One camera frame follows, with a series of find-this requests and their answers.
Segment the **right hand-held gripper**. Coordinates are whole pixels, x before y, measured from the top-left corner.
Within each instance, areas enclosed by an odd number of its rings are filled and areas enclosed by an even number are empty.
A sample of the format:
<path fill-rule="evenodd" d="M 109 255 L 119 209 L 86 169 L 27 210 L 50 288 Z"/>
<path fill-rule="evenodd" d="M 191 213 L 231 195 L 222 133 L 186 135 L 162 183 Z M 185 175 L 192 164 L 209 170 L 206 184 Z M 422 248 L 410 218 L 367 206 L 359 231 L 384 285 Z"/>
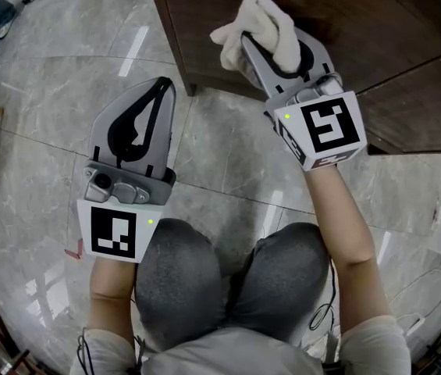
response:
<path fill-rule="evenodd" d="M 298 27 L 294 30 L 301 58 L 295 72 L 284 72 L 250 33 L 244 31 L 240 41 L 269 98 L 265 107 L 276 133 L 302 170 L 312 171 L 352 159 L 368 142 L 356 94 L 343 89 L 325 46 Z M 296 87 L 303 80 L 314 83 Z"/>

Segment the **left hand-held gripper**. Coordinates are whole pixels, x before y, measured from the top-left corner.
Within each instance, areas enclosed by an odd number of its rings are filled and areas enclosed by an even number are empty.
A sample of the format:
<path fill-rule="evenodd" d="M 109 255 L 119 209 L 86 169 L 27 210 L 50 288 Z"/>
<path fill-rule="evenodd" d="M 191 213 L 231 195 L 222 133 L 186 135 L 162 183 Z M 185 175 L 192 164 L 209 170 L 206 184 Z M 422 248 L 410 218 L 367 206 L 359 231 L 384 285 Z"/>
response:
<path fill-rule="evenodd" d="M 166 169 L 175 104 L 173 82 L 157 77 L 127 89 L 96 117 L 87 187 L 77 200 L 87 254 L 144 258 L 176 180 Z"/>

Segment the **white fluffy cloth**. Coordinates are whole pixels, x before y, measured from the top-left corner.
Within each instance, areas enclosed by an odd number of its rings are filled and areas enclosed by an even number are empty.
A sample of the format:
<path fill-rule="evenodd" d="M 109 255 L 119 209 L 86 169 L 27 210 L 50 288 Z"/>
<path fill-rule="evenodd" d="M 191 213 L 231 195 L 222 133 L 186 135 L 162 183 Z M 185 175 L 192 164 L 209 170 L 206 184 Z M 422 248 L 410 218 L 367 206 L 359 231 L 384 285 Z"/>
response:
<path fill-rule="evenodd" d="M 260 89 L 254 67 L 242 49 L 241 35 L 248 32 L 284 73 L 297 72 L 301 50 L 292 18 L 272 0 L 243 0 L 235 20 L 210 33 L 211 40 L 222 47 L 222 68 L 238 71 Z"/>

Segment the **person's left forearm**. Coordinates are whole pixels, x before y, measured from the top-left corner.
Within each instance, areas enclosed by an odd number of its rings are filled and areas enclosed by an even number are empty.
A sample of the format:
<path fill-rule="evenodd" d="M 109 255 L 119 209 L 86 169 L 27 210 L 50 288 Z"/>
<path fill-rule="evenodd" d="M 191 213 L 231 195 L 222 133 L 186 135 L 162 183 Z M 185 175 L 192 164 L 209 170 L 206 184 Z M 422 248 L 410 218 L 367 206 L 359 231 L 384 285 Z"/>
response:
<path fill-rule="evenodd" d="M 131 297 L 137 265 L 97 257 L 90 277 L 89 330 L 106 330 L 134 346 Z"/>

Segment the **person's right forearm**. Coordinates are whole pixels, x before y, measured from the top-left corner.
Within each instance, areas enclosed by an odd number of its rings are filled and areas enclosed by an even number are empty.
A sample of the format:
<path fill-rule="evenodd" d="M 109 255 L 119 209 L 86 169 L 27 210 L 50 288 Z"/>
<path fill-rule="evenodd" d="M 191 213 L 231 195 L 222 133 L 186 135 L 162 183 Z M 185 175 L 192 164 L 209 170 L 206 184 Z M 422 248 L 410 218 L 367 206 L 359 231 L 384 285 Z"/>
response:
<path fill-rule="evenodd" d="M 390 314 L 371 231 L 336 166 L 304 174 L 340 293 L 342 333 Z"/>

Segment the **dark vanity cabinet black top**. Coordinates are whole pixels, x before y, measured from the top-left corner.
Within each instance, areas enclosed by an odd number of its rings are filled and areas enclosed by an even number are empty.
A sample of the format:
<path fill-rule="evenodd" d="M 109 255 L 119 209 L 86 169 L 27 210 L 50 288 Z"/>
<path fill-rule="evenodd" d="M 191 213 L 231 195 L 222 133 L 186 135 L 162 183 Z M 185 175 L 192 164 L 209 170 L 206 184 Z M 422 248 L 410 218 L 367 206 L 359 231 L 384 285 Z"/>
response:
<path fill-rule="evenodd" d="M 224 70 L 210 33 L 242 0 L 154 0 L 187 93 L 203 86 L 263 100 Z M 441 0 L 273 0 L 322 42 L 357 93 L 373 152 L 441 153 Z"/>

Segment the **person's grey trousers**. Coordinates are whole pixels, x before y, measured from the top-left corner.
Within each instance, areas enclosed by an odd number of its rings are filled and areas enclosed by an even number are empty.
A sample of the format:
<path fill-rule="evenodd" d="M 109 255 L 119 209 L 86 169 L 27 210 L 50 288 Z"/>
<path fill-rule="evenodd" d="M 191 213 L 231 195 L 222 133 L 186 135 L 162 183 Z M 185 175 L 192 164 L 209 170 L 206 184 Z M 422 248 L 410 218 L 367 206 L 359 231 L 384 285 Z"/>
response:
<path fill-rule="evenodd" d="M 183 220 L 160 220 L 137 267 L 140 321 L 159 352 L 223 327 L 293 344 L 302 337 L 329 272 L 319 228 L 292 223 L 259 240 L 222 282 L 212 243 Z"/>

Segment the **person's white shirt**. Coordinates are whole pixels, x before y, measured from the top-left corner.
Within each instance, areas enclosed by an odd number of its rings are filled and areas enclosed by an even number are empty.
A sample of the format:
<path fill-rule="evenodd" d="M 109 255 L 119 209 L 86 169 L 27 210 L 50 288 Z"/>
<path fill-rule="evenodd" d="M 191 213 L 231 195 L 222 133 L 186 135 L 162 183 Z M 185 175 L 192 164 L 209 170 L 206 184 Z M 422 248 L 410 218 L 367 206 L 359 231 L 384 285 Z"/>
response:
<path fill-rule="evenodd" d="M 106 330 L 85 334 L 89 351 L 69 375 L 129 375 L 137 357 L 130 343 Z M 341 339 L 339 375 L 411 375 L 402 329 L 391 316 L 358 324 Z M 322 362 L 300 348 L 240 327 L 216 330 L 154 354 L 142 375 L 325 375 Z"/>

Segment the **white power adapter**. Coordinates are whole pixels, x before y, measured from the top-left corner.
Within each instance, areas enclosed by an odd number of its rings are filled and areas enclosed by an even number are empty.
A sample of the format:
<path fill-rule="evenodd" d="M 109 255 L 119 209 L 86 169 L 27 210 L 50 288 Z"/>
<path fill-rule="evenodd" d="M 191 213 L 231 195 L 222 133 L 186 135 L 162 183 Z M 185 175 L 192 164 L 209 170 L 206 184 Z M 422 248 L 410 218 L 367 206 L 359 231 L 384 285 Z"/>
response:
<path fill-rule="evenodd" d="M 426 318 L 424 316 L 420 316 L 417 321 L 412 324 L 405 332 L 405 337 L 408 338 L 412 334 L 414 334 L 422 325 L 425 323 Z"/>

